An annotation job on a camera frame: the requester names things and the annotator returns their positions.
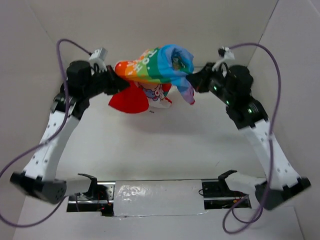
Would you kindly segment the rainbow striped kids jacket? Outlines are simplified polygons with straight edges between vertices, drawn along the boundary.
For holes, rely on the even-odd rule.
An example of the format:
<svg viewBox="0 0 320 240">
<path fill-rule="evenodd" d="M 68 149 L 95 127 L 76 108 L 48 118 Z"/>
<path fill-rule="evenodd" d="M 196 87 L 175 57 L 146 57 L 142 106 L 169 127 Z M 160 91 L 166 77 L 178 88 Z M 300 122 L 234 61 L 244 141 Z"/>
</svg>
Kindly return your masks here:
<svg viewBox="0 0 320 240">
<path fill-rule="evenodd" d="M 173 86 L 193 105 L 195 90 L 187 80 L 194 71 L 193 59 L 185 48 L 167 44 L 147 49 L 136 60 L 119 61 L 114 71 L 129 87 L 113 95 L 109 106 L 127 114 L 139 114 L 150 107 L 167 109 L 172 104 L 168 93 Z"/>
</svg>

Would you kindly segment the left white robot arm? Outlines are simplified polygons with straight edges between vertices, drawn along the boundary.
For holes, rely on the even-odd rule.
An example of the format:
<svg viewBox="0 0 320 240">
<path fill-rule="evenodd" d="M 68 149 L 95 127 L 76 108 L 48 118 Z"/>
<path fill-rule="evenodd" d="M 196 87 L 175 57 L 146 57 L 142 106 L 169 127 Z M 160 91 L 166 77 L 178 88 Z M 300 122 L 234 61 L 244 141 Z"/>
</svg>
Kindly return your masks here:
<svg viewBox="0 0 320 240">
<path fill-rule="evenodd" d="M 130 86 L 110 65 L 100 70 L 97 63 L 84 60 L 70 63 L 66 76 L 68 93 L 60 92 L 54 98 L 40 148 L 22 172 L 14 172 L 10 177 L 10 182 L 27 196 L 51 204 L 72 195 L 82 194 L 88 200 L 97 197 L 96 177 L 80 173 L 75 179 L 58 180 L 58 164 L 72 132 L 90 105 L 90 99 L 102 93 L 115 95 Z"/>
</svg>

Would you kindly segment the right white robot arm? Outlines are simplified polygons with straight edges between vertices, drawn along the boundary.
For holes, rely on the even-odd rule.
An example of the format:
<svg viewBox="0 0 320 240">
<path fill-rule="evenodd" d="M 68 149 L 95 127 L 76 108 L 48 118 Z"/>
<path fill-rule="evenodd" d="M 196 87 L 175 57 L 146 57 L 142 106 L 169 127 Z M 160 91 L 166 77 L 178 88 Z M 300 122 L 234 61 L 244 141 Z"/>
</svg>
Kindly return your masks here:
<svg viewBox="0 0 320 240">
<path fill-rule="evenodd" d="M 264 178 L 229 170 L 218 177 L 218 190 L 223 196 L 234 191 L 255 198 L 271 211 L 311 186 L 289 163 L 276 138 L 270 133 L 271 121 L 262 104 L 252 96 L 254 79 L 243 65 L 223 71 L 207 63 L 186 79 L 198 93 L 212 93 L 226 105 L 226 113 L 239 132 L 252 145 L 265 173 Z"/>
</svg>

